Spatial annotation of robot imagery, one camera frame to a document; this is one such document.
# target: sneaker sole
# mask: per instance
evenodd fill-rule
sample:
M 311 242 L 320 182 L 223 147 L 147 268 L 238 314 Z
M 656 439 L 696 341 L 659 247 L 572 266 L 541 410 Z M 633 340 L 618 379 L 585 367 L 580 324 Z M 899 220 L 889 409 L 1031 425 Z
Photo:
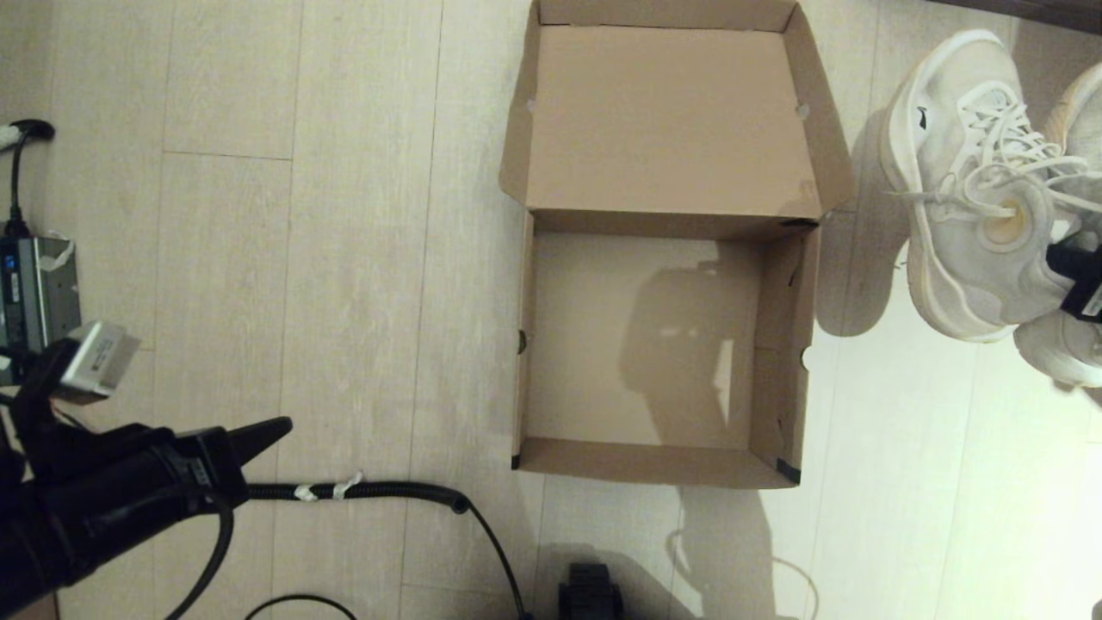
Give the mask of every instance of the sneaker sole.
M 1045 123 L 1045 137 L 1060 145 L 1065 152 L 1068 150 L 1068 131 L 1079 120 L 1079 112 L 1083 110 L 1087 101 L 1102 88 L 1102 64 L 1080 75 L 1068 89 L 1060 96 L 1060 100 L 1052 108 L 1052 113 L 1048 116 Z
M 1014 333 L 1014 345 L 1022 359 L 1041 373 L 1068 385 L 1102 388 L 1102 369 L 1069 353 L 1063 324 L 1059 317 L 1045 316 L 1022 324 Z
M 970 43 L 990 41 L 1002 45 L 993 33 L 969 30 L 954 34 L 919 62 L 899 86 L 880 131 L 880 165 L 898 192 L 922 189 L 915 148 L 911 110 L 919 85 L 926 84 L 959 48 Z M 907 283 L 918 314 L 939 333 L 968 342 L 994 342 L 1005 338 L 1013 327 L 981 319 L 968 304 L 968 295 L 934 254 L 926 206 L 915 199 L 908 209 L 910 247 L 907 250 Z

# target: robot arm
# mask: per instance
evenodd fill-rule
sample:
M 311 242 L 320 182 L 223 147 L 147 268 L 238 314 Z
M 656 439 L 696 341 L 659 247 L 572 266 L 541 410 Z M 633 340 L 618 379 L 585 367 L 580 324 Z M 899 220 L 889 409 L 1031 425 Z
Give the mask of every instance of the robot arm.
M 129 363 L 127 349 L 121 329 L 93 324 L 41 356 L 13 360 L 29 372 L 15 398 L 2 403 L 22 454 L 0 428 L 0 618 L 180 521 L 219 514 L 216 553 L 170 616 L 179 618 L 228 547 L 231 511 L 249 497 L 241 468 L 291 431 L 287 417 L 183 435 L 139 424 L 95 434 L 60 422 L 51 399 L 83 404 L 108 396 Z M 33 478 L 24 481 L 28 466 Z

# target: power cord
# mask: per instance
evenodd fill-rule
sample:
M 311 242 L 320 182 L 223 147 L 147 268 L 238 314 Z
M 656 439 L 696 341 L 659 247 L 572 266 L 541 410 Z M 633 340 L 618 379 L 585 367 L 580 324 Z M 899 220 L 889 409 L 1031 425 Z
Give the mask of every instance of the power cord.
M 261 501 L 290 501 L 290 502 L 314 502 L 318 500 L 332 500 L 334 494 L 334 488 L 336 485 L 333 483 L 322 483 L 322 485 L 249 485 L 249 499 L 250 500 L 261 500 Z M 475 508 L 474 503 L 469 498 L 456 491 L 454 489 L 449 489 L 446 487 L 439 487 L 436 485 L 426 485 L 423 482 L 358 482 L 356 485 L 339 486 L 343 493 L 337 498 L 350 500 L 350 499 L 374 499 L 374 498 L 404 498 L 409 500 L 421 500 L 425 502 L 433 502 L 437 504 L 445 505 L 452 509 L 455 514 L 464 514 L 471 512 L 478 520 L 478 524 L 482 525 L 486 535 L 489 537 L 489 542 L 494 545 L 494 551 L 497 552 L 497 557 L 501 562 L 501 568 L 505 569 L 505 576 L 509 579 L 509 588 L 512 590 L 512 600 L 517 607 L 517 618 L 519 620 L 533 620 L 530 613 L 525 611 L 525 601 L 520 596 L 520 587 L 517 585 L 517 577 L 512 573 L 512 566 L 509 565 L 509 558 L 505 555 L 505 550 L 501 547 L 501 543 L 497 540 L 497 535 L 494 534 L 494 529 L 489 526 L 489 523 L 483 518 L 478 509 Z M 336 607 L 345 612 L 349 620 L 356 620 L 352 612 L 347 611 L 339 605 L 335 603 L 329 599 L 323 597 L 316 597 L 313 595 L 291 595 L 291 597 L 280 597 L 279 599 L 272 599 L 264 605 L 260 606 L 252 613 L 249 614 L 246 620 L 252 618 L 252 616 L 260 609 L 264 609 L 271 605 L 278 602 L 283 602 L 283 600 L 312 600 L 315 602 L 322 602 L 329 605 L 331 607 Z
M 30 118 L 11 123 L 19 130 L 19 140 L 12 152 L 11 160 L 11 209 L 8 214 L 8 221 L 3 227 L 3 236 L 14 238 L 25 238 L 31 236 L 31 229 L 23 219 L 23 209 L 19 205 L 19 166 L 23 157 L 23 146 L 33 138 L 50 140 L 54 137 L 54 126 L 45 120 Z

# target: black tape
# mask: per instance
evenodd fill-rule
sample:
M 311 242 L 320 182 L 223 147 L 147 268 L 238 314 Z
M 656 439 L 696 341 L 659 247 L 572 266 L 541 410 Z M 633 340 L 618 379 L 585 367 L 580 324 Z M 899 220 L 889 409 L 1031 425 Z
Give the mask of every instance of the black tape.
M 796 217 L 793 219 L 785 219 L 780 222 L 780 225 L 785 227 L 803 226 L 807 228 L 818 228 L 819 221 L 811 219 L 810 217 Z
M 777 471 L 788 479 L 792 485 L 800 483 L 800 470 L 788 465 L 785 459 L 777 459 Z

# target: cable tie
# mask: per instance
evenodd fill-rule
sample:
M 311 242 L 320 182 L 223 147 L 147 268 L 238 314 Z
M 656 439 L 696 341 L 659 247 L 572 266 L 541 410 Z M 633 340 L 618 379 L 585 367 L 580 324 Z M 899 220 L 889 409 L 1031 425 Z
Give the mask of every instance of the cable tie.
M 317 496 L 310 490 L 310 485 L 300 485 L 294 488 L 294 497 L 300 502 L 316 502 Z
M 352 489 L 353 487 L 359 485 L 361 480 L 364 480 L 364 472 L 357 471 L 356 476 L 353 476 L 352 478 L 348 479 L 348 482 L 342 482 L 341 485 L 334 485 L 333 486 L 333 499 L 334 500 L 343 500 L 344 499 L 344 494 L 348 492 L 348 489 Z

